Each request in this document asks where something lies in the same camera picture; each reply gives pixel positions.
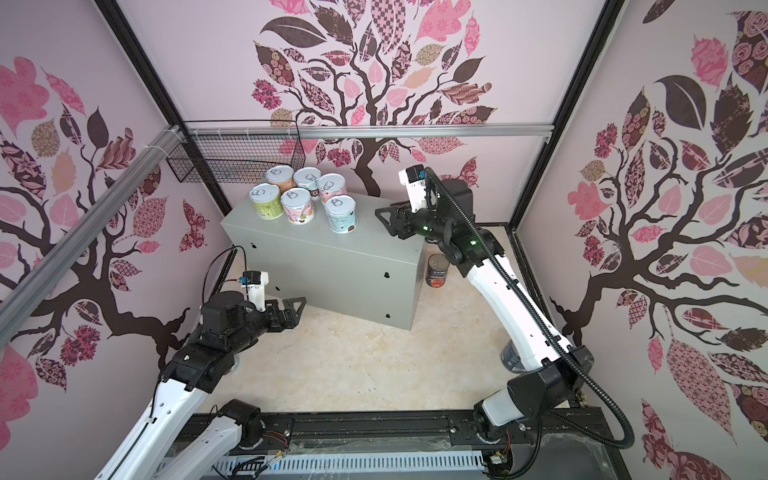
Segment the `pink label can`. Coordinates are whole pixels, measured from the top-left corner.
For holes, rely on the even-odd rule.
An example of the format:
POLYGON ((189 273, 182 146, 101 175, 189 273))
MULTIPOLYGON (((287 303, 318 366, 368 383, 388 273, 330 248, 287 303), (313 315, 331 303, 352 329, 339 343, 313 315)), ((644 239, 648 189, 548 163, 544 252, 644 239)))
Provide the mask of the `pink label can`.
POLYGON ((346 179, 337 173, 322 175, 318 179, 318 187, 323 203, 327 203, 334 197, 347 194, 346 179))
POLYGON ((291 224, 304 225, 314 219, 314 202, 308 190, 298 187, 289 189, 281 195, 280 201, 291 224))

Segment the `teal label coconut can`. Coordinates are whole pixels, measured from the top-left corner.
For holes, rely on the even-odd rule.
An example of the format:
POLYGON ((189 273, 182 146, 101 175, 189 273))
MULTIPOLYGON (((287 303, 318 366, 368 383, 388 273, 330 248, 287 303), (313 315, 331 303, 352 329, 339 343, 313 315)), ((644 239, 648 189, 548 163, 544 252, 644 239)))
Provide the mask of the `teal label coconut can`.
POLYGON ((313 201, 320 199, 319 179, 322 173, 315 167, 304 167, 294 172, 293 179, 296 185, 307 190, 313 201))

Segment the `green label can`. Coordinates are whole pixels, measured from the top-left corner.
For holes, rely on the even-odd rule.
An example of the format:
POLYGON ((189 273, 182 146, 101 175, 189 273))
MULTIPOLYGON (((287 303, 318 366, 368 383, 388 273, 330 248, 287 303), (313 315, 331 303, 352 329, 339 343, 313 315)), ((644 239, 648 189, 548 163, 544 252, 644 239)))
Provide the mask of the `green label can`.
POLYGON ((258 184, 249 192, 249 199, 263 220, 275 220, 284 215, 280 196, 279 187, 270 183, 258 184))

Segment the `orange label can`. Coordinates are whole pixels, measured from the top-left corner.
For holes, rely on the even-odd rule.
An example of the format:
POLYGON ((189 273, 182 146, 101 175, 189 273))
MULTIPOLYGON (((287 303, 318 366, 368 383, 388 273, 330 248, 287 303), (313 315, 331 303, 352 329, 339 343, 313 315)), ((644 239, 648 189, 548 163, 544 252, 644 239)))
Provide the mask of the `orange label can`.
POLYGON ((294 169, 289 165, 277 165, 268 169, 264 178, 268 183, 277 186, 280 193, 296 187, 294 169))

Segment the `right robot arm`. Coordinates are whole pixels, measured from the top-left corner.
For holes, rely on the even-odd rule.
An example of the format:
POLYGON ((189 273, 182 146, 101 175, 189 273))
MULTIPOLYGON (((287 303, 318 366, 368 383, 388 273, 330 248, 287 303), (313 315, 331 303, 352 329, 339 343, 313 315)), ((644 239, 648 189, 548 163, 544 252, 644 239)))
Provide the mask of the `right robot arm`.
POLYGON ((522 365, 504 387, 476 404, 474 423, 479 436, 493 441, 510 424, 549 416, 605 445, 633 446, 630 421, 589 374, 594 363, 591 352, 574 346, 554 327, 521 285, 495 236, 474 223, 467 184, 427 176, 411 179, 406 173, 400 183, 407 201, 376 210, 376 217, 393 237, 419 235, 439 247, 490 305, 522 365), (583 387, 592 390, 619 422, 620 439, 599 434, 559 412, 559 405, 583 387))

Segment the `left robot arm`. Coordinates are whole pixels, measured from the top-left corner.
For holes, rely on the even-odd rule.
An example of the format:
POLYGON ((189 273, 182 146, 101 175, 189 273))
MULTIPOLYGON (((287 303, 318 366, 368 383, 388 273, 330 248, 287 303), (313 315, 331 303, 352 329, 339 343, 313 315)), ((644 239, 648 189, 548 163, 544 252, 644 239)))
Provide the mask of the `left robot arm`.
POLYGON ((178 435, 237 356, 266 333, 299 325, 303 297, 266 300, 249 288, 246 294, 214 294, 201 308, 201 322, 164 367, 152 399, 112 457, 100 479, 201 479, 231 450, 260 445, 265 425, 258 407, 231 400, 203 431, 172 460, 166 455, 178 435))

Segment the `grey metal cabinet box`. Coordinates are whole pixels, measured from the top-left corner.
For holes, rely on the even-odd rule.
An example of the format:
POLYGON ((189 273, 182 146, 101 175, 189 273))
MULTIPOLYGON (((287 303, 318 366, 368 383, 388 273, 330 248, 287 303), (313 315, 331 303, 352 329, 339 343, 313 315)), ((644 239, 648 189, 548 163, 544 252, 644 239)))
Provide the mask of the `grey metal cabinet box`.
POLYGON ((269 276, 267 294, 303 297, 308 305, 409 330, 424 284, 425 241, 389 235, 376 218, 387 199, 354 195, 357 225, 332 231, 324 208, 306 225, 261 219, 249 200, 221 222, 234 244, 247 250, 247 267, 269 276))

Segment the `red tomato can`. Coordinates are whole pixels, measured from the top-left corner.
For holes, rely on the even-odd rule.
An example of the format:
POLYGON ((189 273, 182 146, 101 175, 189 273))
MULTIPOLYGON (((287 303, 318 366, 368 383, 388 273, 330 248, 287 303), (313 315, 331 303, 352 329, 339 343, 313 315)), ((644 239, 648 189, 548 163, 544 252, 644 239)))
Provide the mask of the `red tomato can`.
POLYGON ((427 261, 425 276, 426 284, 431 288, 441 288, 445 285, 450 262, 442 254, 432 254, 427 261))

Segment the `blue label tin can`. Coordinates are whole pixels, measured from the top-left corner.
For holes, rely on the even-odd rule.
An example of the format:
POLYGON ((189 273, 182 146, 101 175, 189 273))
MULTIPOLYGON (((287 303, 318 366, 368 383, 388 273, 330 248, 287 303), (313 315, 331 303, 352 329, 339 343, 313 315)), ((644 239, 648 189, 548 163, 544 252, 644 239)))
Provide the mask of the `blue label tin can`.
POLYGON ((522 359, 512 341, 509 341, 503 348, 500 359, 507 370, 515 374, 526 372, 522 359))

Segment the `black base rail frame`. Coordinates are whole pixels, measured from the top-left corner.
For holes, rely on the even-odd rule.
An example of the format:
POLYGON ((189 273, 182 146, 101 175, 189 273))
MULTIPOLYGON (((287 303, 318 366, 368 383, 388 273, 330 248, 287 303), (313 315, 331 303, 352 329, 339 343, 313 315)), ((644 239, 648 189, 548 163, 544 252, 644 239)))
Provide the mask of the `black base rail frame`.
POLYGON ((549 416, 513 423, 497 439, 482 439, 471 410, 264 413, 263 441, 229 456, 473 451, 477 472, 351 474, 315 479, 501 479, 523 469, 527 479, 627 479, 618 449, 586 437, 549 416))

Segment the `left aluminium rail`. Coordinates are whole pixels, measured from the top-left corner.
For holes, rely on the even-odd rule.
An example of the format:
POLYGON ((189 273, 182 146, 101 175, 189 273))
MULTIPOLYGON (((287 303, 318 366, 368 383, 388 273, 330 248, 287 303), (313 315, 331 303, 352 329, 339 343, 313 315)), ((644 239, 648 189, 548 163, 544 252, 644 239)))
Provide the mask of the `left aluminium rail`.
POLYGON ((66 233, 15 287, 1 305, 1 344, 6 345, 36 307, 44 300, 79 256, 97 237, 108 221, 127 202, 142 181, 183 140, 179 126, 167 126, 118 177, 112 187, 90 207, 77 224, 66 233))

